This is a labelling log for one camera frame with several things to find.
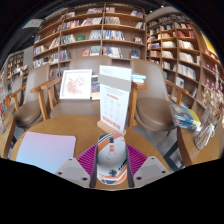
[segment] white paper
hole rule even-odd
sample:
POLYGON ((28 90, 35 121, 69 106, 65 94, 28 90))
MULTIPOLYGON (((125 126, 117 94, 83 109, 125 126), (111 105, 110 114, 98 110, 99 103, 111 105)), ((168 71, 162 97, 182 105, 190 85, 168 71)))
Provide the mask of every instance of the white paper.
POLYGON ((90 99, 92 69, 65 70, 60 99, 90 99))
POLYGON ((30 164, 54 174, 69 158, 73 158, 76 137, 27 132, 16 157, 17 162, 30 164))
POLYGON ((129 92, 100 84, 100 117, 110 127, 123 133, 129 92))
POLYGON ((100 74, 131 81, 132 69, 100 65, 100 74))

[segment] notebook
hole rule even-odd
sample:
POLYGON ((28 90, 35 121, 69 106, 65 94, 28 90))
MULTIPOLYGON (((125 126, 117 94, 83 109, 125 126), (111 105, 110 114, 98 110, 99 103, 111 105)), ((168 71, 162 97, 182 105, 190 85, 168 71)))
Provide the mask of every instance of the notebook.
POLYGON ((16 161, 54 174, 68 158, 73 158, 76 137, 27 132, 16 161))

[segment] wooden table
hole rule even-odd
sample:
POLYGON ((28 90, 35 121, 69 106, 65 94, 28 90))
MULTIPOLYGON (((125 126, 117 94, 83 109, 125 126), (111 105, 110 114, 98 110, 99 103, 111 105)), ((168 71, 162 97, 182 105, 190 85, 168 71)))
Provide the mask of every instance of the wooden table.
MULTIPOLYGON (((80 153, 88 149, 90 146, 97 144, 99 136, 105 134, 102 129, 97 127, 97 121, 99 120, 99 117, 84 115, 56 117, 42 121, 31 127, 28 131, 52 135, 75 136, 77 141, 74 157, 77 157, 80 153)), ((125 129, 126 135, 124 137, 127 144, 139 149, 146 156, 157 157, 158 160, 166 167, 166 169, 170 170, 161 154, 150 142, 148 142, 145 138, 143 138, 132 129, 128 127, 126 127, 125 129)), ((11 160, 16 160, 16 156, 25 133, 17 140, 11 154, 11 160)), ((96 188, 127 189, 129 188, 129 186, 127 179, 123 183, 114 186, 105 185, 97 179, 96 188)))
POLYGON ((8 159, 10 145, 15 131, 15 120, 12 114, 8 114, 3 120, 6 131, 4 134, 0 133, 0 156, 8 159))
POLYGON ((217 134, 210 138, 208 144, 199 150, 194 138, 198 132, 177 128, 177 142, 185 167, 219 159, 221 156, 217 134))

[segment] chair backrest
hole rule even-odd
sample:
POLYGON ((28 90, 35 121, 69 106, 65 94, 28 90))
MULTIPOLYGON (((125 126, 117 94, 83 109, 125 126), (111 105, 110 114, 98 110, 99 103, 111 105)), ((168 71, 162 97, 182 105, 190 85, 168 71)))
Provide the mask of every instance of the chair backrest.
MULTIPOLYGON (((23 76, 19 76, 18 78, 16 78, 14 80, 13 86, 12 86, 12 93, 16 92, 18 89, 22 88, 23 86, 23 76)), ((18 100, 18 104, 21 105, 22 100, 23 100, 23 93, 19 92, 17 94, 17 100, 18 100)), ((10 105, 14 104, 13 99, 11 99, 10 101, 10 105)))
POLYGON ((100 56, 83 56, 73 58, 69 63, 69 70, 75 69, 92 69, 92 75, 99 74, 100 65, 111 65, 112 59, 106 55, 100 56))
POLYGON ((162 67, 151 61, 131 59, 132 73, 139 73, 146 76, 145 84, 147 89, 138 91, 138 99, 145 97, 170 100, 162 67))
MULTIPOLYGON (((29 74, 27 75, 27 82, 26 82, 26 93, 24 98, 24 103, 28 103, 33 100, 38 99, 37 93, 30 93, 30 90, 34 87, 41 85, 42 83, 49 80, 49 72, 50 72, 50 65, 49 63, 42 65, 38 68, 32 69, 29 74)), ((44 90, 44 100, 45 104, 48 102, 48 95, 47 91, 44 90)))

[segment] floor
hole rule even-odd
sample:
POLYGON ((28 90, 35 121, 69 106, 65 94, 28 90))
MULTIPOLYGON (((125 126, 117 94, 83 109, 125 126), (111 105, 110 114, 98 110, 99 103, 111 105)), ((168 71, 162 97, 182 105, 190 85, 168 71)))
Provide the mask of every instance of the floor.
MULTIPOLYGON (((170 136, 167 136, 167 132, 152 132, 144 129, 141 126, 135 126, 133 127, 133 130, 146 138, 161 153, 162 156, 164 156, 177 141, 176 129, 171 132, 170 136)), ((23 129, 16 127, 14 136, 16 139, 18 139, 23 133, 23 129)), ((9 151, 9 158, 11 158, 12 147, 13 145, 9 151)), ((177 149, 170 158, 178 168, 181 166, 182 159, 179 149, 177 149)))

